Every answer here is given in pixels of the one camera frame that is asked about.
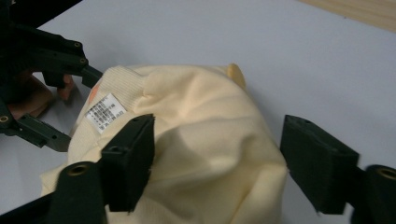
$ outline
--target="crumpled fabric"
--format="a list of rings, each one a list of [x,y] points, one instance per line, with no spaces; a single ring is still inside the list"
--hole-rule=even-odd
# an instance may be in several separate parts
[[[59,172],[98,161],[135,117],[155,117],[155,159],[136,209],[107,211],[109,223],[280,223],[286,163],[236,64],[116,66],[106,70],[73,129],[66,164],[44,173],[42,195]],[[103,133],[85,117],[112,93],[127,112]]]

